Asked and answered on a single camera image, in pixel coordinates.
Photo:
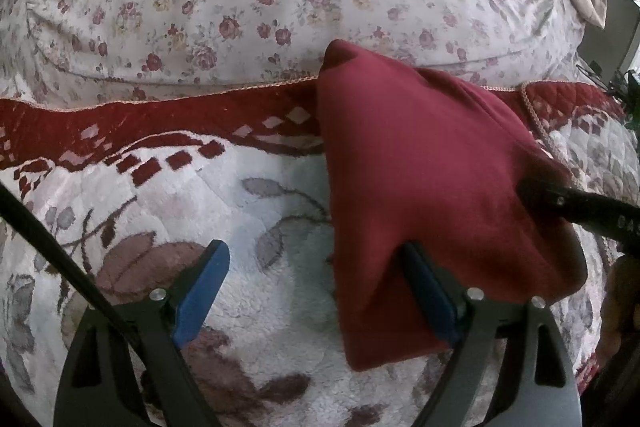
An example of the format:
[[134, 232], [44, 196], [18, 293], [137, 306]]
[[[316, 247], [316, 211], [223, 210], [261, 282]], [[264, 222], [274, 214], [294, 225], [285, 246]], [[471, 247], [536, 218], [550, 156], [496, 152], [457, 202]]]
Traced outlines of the dark red garment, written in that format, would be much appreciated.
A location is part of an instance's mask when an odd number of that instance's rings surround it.
[[518, 197], [524, 181], [567, 186], [570, 172], [500, 98], [342, 40], [326, 49], [317, 92], [352, 369], [447, 346], [431, 323], [438, 301], [419, 308], [394, 265], [407, 242], [463, 285], [508, 303], [554, 303], [585, 284], [573, 228], [533, 217]]

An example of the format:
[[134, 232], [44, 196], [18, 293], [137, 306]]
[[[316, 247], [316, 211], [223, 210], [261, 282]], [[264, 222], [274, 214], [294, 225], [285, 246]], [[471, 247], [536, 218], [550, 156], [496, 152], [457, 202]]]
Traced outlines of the red and white plush blanket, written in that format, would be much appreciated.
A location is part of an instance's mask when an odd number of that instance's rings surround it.
[[[637, 139], [597, 88], [487, 90], [524, 109], [580, 188], [637, 204]], [[1, 184], [111, 303], [168, 286], [213, 239], [229, 245], [230, 273], [183, 351], [224, 426], [410, 426], [449, 355], [348, 367], [315, 109], [310, 80], [75, 110], [2, 98]], [[605, 274], [618, 253], [611, 239], [577, 233], [589, 279], [552, 311], [582, 386], [596, 370]], [[53, 424], [85, 307], [1, 219], [1, 366], [39, 426]]]

